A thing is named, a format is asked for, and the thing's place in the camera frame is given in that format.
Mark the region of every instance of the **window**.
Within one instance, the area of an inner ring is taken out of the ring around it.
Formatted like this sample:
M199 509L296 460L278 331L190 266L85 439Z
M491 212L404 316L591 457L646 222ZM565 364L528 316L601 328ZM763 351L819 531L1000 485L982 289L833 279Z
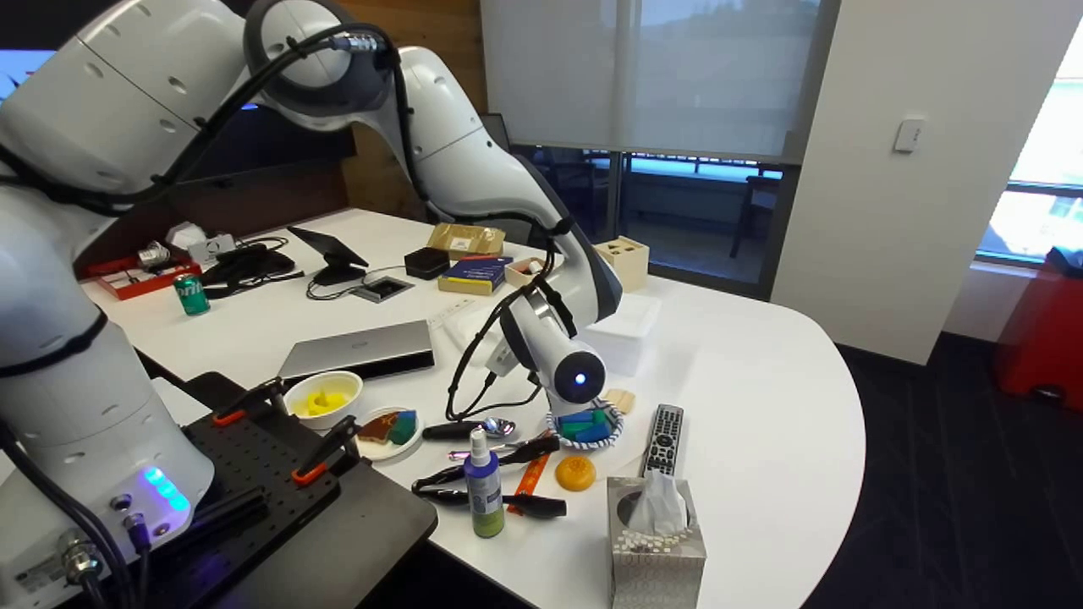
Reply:
M1053 246L1083 252L1080 28L979 245L979 256L1038 265Z
M824 0L484 0L489 109L517 143L799 161Z

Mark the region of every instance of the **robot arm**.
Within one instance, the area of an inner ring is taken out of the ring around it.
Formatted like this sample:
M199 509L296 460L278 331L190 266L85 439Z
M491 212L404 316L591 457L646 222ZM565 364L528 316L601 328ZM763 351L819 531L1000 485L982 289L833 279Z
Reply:
M314 0L261 3L248 15L248 58L275 60L289 42L350 24ZM613 316L621 283L554 194L491 143L470 97L446 66L424 49L401 54L380 29L350 35L346 51L326 51L267 86L264 106L307 128L370 125L396 153L404 174L440 217L526 217L551 232L563 266L551 283L526 291L502 316L502 331L547 397L554 432L569 446L607 446L616 416L597 416L607 364L569 337Z
M100 518L104 538L125 538L114 497L161 531L152 545L190 529L214 464L174 426L121 328L71 279L71 256L109 221L51 201L90 194L125 203L152 194L190 161L192 143L214 135L220 109L253 86L267 86L261 102L305 128L375 128L443 217L517 212L551 229L563 252L551 289L507 300L502 328L542 376L565 443L601 446L616 438L616 423L578 432L599 420L601 361L572 349L569 336L613 316L621 283L546 187L489 140L436 54L393 51L380 29L314 0L264 0L248 22L216 0L121 0L0 106L6 453L26 457ZM0 485L0 514L0 605L68 599L51 559L71 522L21 477ZM111 573L134 559L132 547L109 556Z

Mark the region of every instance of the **laptop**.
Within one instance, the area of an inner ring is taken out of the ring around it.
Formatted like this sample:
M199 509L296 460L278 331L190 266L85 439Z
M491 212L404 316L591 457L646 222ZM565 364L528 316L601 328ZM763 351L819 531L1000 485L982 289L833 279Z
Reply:
M284 356L278 376L284 384L297 384L314 372L350 368L350 372L360 372L363 379L372 379L372 376L428 368L428 364L432 364L430 324L405 322L405 324L297 341Z

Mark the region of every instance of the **bottle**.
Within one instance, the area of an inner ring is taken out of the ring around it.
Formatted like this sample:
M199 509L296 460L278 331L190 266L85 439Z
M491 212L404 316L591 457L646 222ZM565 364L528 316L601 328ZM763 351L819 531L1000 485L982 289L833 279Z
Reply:
M205 300L205 291L202 291L202 282L199 282L199 279L183 273L183 279L175 279L174 289L175 289L175 299L179 299L179 305L183 305L183 311L186 311L190 319L210 311L210 300Z
M489 450L484 426L470 429L467 491L477 538L505 531L505 495L499 477L502 460Z

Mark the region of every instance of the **small bowl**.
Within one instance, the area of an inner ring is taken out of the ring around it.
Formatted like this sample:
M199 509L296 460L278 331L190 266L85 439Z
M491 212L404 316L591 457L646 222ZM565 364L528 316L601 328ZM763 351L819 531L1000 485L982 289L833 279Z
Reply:
M319 372L284 393L284 412L300 420L314 432L328 432L338 420L363 416L363 376L355 372Z

